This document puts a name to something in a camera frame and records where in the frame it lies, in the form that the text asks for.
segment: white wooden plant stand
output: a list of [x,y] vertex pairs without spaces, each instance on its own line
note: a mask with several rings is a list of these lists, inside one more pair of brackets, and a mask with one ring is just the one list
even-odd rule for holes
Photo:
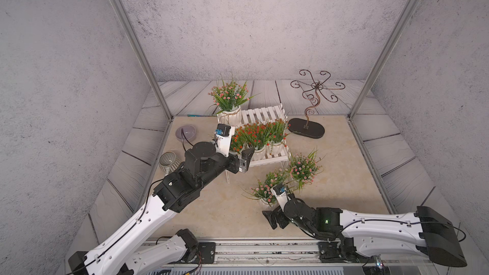
[[[276,106],[254,108],[248,110],[241,110],[241,124],[237,127],[247,125],[248,123],[254,123],[260,121],[261,123],[274,122],[277,119],[282,118],[282,120],[287,121],[287,116],[285,115],[285,110],[282,104]],[[272,155],[265,154],[265,158],[259,161],[251,161],[249,163],[250,167],[261,166],[263,164],[269,164],[274,162],[281,162],[282,166],[285,167],[289,161],[290,150],[288,146],[284,146],[283,149],[278,149],[278,151],[272,151]],[[229,184],[229,171],[226,170],[226,180]]]

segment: wooden floor plank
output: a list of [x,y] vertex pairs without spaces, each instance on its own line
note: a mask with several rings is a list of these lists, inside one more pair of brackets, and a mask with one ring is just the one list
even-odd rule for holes
[[381,175],[414,157],[413,151],[401,135],[371,140],[365,142],[365,147]]
[[212,87],[216,86],[215,81],[211,81],[202,91],[184,108],[180,111],[178,116],[186,115],[201,115],[212,116],[212,113],[216,110],[212,96],[209,93],[212,91]]
[[400,133],[388,115],[356,115],[354,123],[364,141]]
[[178,115],[209,83],[210,81],[188,82],[165,98],[172,114]]
[[95,235],[89,216],[86,215],[73,242],[71,242],[70,249],[68,249],[68,252],[64,257],[64,270],[67,270],[66,273],[71,272],[70,266],[68,265],[68,259],[72,254],[75,254],[77,251],[90,251],[96,246],[98,246],[97,236]]
[[249,108],[269,107],[280,104],[277,85],[272,80],[255,80],[253,82],[254,97],[249,101]]
[[153,130],[131,129],[122,150],[153,164],[164,133]]
[[106,181],[90,210],[95,233],[105,241],[132,216],[132,211],[112,185]]
[[382,177],[399,213],[414,212],[435,184],[417,158]]
[[135,211],[139,208],[139,199],[150,172],[151,166],[147,163],[131,155],[120,153],[107,178]]
[[301,115],[312,103],[302,97],[302,88],[290,86],[290,80],[277,80],[280,102],[284,105],[286,115]]
[[[177,89],[181,88],[183,85],[185,85],[187,82],[186,81],[169,81],[169,82],[161,82],[159,85],[161,92],[163,94],[163,97],[168,97],[169,95],[173,94]],[[151,107],[151,106],[159,106],[159,102],[156,99],[155,92],[151,89],[150,92],[148,93],[148,96],[146,97],[146,100],[144,101],[143,108],[144,107]]]
[[325,84],[327,87],[335,88],[335,83],[341,82],[345,84],[345,89],[340,90],[331,90],[333,94],[335,94],[339,100],[343,101],[347,107],[353,107],[353,104],[358,98],[358,94],[360,93],[360,89],[362,88],[363,83],[358,80],[330,80]]
[[386,112],[377,99],[365,98],[357,114],[386,114]]
[[169,119],[161,106],[142,108],[132,127],[164,131]]
[[348,113],[350,113],[350,108],[347,107],[346,104],[339,98],[338,101],[336,102],[328,101],[328,100],[333,100],[333,101],[336,100],[335,97],[332,97],[334,96],[334,94],[335,91],[330,91],[327,89],[323,89],[321,90],[320,93],[318,93],[321,99],[319,105],[316,107],[316,110],[320,115],[347,115]]

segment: white robotic arm segment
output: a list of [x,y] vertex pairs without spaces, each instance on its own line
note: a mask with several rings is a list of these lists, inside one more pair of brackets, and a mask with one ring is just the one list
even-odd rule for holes
[[357,253],[366,257],[394,253],[427,257],[416,248],[426,246],[425,240],[419,236],[423,233],[421,224],[410,223],[419,223],[413,212],[372,214],[343,210],[340,214],[340,225],[344,227],[341,234],[353,238]]
[[373,237],[426,246],[426,242],[419,237],[419,233],[423,232],[421,224],[410,225],[408,223],[419,223],[419,218],[415,217],[413,212],[371,214],[343,210],[340,214],[340,225],[348,226],[341,232],[346,238]]
[[370,214],[331,207],[311,208],[283,185],[272,188],[280,207],[262,211],[273,229],[293,223],[307,235],[331,242],[339,238],[338,250],[328,247],[321,261],[358,261],[378,254],[416,254],[452,267],[467,266],[453,224],[436,211],[418,206],[406,214]]
[[231,138],[234,135],[236,128],[231,126],[229,130],[229,135],[224,136],[219,129],[216,130],[216,152],[221,153],[222,155],[228,157],[229,156],[229,147],[231,146]]
[[194,259],[199,242],[188,229],[179,230],[171,241],[134,253],[157,228],[182,211],[219,174],[246,172],[253,148],[242,150],[241,157],[229,155],[235,128],[222,123],[216,129],[216,144],[199,142],[185,152],[185,162],[165,178],[125,224],[89,252],[76,252],[69,259],[74,275],[115,275],[149,272],[157,265]]
[[126,261],[126,266],[134,271],[134,275],[147,274],[164,264],[179,261],[186,252],[185,241],[175,235],[158,245],[134,253]]
[[161,199],[157,196],[150,196],[144,214],[139,221],[138,219],[143,212],[143,207],[106,241],[86,254],[87,264],[95,260],[94,263],[87,266],[88,273],[90,275],[100,275],[116,274],[119,272],[121,266],[133,255],[134,251],[158,227],[176,215],[176,212],[171,210],[164,211],[162,208],[163,202]]

